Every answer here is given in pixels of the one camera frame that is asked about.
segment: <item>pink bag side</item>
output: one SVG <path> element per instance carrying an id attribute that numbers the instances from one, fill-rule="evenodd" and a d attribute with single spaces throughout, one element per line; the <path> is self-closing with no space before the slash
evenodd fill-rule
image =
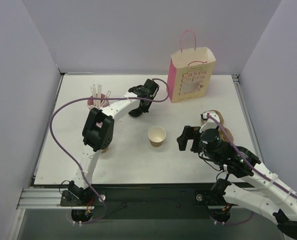
<path id="1" fill-rule="evenodd" d="M 174 92 L 174 85 L 175 85 L 175 79 L 177 77 L 177 68 L 173 65 L 172 58 L 170 60 L 169 64 L 169 70 L 168 70 L 168 77 L 167 77 L 167 84 L 169 87 L 169 99 L 172 101 L 173 98 L 173 92 Z"/>

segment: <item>tabletop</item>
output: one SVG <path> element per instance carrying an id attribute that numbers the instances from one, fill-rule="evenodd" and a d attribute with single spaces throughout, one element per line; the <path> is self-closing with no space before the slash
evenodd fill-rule
<path id="1" fill-rule="evenodd" d="M 167 75 L 76 75 L 63 76 L 55 110 L 65 103 L 91 96 L 93 83 L 102 85 L 105 94 L 122 97 L 129 88 L 143 85 L 146 79 L 167 80 Z M 162 82 L 155 100 L 163 99 L 166 87 Z M 213 75 L 204 97 L 183 102 L 153 102 L 149 112 L 138 118 L 123 116 L 114 124 L 113 140 L 108 151 L 101 154 L 93 174 L 93 184 L 160 184 L 214 183 L 219 173 L 201 160 L 197 153 L 179 151 L 177 137 L 185 125 L 201 126 L 200 114 L 218 110 L 224 118 L 237 146 L 255 153 L 239 98 L 230 75 Z M 89 109 L 87 101 L 80 101 L 61 110 L 54 118 L 53 130 L 59 142 L 77 159 L 83 151 L 82 129 Z M 153 147 L 148 139 L 151 127 L 166 131 L 161 147 Z M 49 131 L 39 156 L 35 185 L 59 185 L 72 180 L 78 167 L 54 142 Z M 234 183 L 243 182 L 230 176 Z"/>

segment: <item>gray floor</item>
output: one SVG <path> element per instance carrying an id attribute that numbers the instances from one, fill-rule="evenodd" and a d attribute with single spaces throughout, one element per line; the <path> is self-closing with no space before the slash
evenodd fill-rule
<path id="1" fill-rule="evenodd" d="M 231 223 L 247 219 L 251 212 L 234 209 Z M 104 220 L 72 226 L 67 210 L 27 209 L 19 240 L 280 240 L 277 227 L 259 215 L 238 226 L 215 226 L 210 219 L 201 220 Z"/>

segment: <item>black cable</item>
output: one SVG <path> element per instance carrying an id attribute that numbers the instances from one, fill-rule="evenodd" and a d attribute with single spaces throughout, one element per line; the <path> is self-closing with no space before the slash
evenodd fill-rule
<path id="1" fill-rule="evenodd" d="M 65 183 L 65 182 L 70 182 L 70 181 L 69 181 L 69 180 L 64 180 L 64 181 L 62 181 L 62 183 L 59 185 L 58 191 L 59 191 L 59 193 L 60 193 L 61 195 L 63 195 L 63 193 L 61 192 L 61 187 L 62 187 L 63 183 Z"/>
<path id="2" fill-rule="evenodd" d="M 202 153 L 202 156 L 200 156 L 200 154 L 198 154 L 198 157 L 200 158 L 200 159 L 202 159 L 207 165 L 209 165 L 212 169 L 214 169 L 215 171 L 217 171 L 217 172 L 220 172 L 221 171 L 221 169 L 216 169 L 215 167 L 213 167 L 211 164 L 209 164 L 207 161 L 209 160 L 208 158 L 205 158 L 205 157 L 203 157 L 203 156 L 205 156 L 204 155 L 204 153 Z"/>
<path id="3" fill-rule="evenodd" d="M 216 181 L 218 180 L 219 175 L 222 174 L 222 173 L 224 173 L 224 171 L 221 171 L 219 174 L 216 175 Z"/>

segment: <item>screw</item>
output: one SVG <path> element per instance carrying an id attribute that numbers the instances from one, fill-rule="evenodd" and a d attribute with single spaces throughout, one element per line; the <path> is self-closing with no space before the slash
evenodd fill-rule
<path id="1" fill-rule="evenodd" d="M 101 194 L 100 197 L 103 199 L 103 201 L 105 201 L 105 195 L 104 195 L 104 194 Z"/>
<path id="2" fill-rule="evenodd" d="M 196 195 L 196 200 L 198 200 L 199 202 L 202 201 L 202 198 L 203 198 L 202 194 Z"/>

